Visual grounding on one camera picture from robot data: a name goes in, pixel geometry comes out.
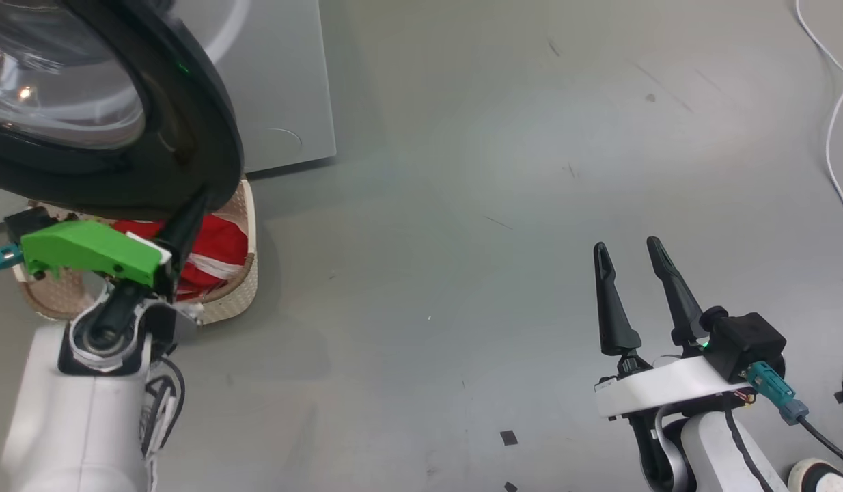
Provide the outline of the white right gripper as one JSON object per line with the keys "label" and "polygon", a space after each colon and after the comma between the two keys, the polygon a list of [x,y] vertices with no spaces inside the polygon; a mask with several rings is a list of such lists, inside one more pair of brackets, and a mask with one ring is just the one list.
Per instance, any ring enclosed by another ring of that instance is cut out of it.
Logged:
{"label": "white right gripper", "polygon": [[[708,337],[700,308],[659,237],[646,246],[664,288],[676,346]],[[656,367],[638,355],[642,340],[616,290],[605,243],[594,246],[600,351],[615,356],[616,374],[594,386],[600,414],[624,418],[636,440],[644,482],[652,491],[753,491],[755,442],[744,436],[736,410],[753,404],[745,383],[727,383],[702,356]]]}

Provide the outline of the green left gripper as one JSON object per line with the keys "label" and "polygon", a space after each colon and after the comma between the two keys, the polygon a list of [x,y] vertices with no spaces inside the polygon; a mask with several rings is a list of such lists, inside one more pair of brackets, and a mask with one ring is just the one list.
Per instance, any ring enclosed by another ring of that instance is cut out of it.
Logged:
{"label": "green left gripper", "polygon": [[69,328],[75,344],[124,344],[135,328],[150,332],[156,343],[175,344],[179,336],[175,312],[165,308],[146,315],[147,302],[174,301],[178,280],[207,215],[210,193],[199,188],[152,239],[122,234],[96,221],[56,222],[25,234],[23,280],[58,278],[62,271],[91,271],[112,277],[105,299],[82,314]]}

